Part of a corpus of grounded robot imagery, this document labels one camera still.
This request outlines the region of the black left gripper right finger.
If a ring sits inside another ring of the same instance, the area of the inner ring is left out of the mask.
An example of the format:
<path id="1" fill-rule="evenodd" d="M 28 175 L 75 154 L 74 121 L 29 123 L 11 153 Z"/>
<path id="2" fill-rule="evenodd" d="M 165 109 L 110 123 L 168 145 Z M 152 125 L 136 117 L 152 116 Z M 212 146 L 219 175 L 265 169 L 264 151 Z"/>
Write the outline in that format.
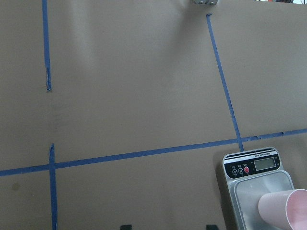
<path id="1" fill-rule="evenodd" d="M 217 230 L 217 225 L 206 225 L 206 230 Z"/>

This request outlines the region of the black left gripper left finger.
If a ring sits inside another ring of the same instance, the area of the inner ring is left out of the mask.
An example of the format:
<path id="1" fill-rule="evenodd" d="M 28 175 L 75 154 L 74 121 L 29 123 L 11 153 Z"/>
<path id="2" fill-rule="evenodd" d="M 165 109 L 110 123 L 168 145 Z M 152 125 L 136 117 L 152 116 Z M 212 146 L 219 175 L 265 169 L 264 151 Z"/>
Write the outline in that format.
<path id="1" fill-rule="evenodd" d="M 131 224 L 121 225 L 120 230 L 132 230 L 132 225 Z"/>

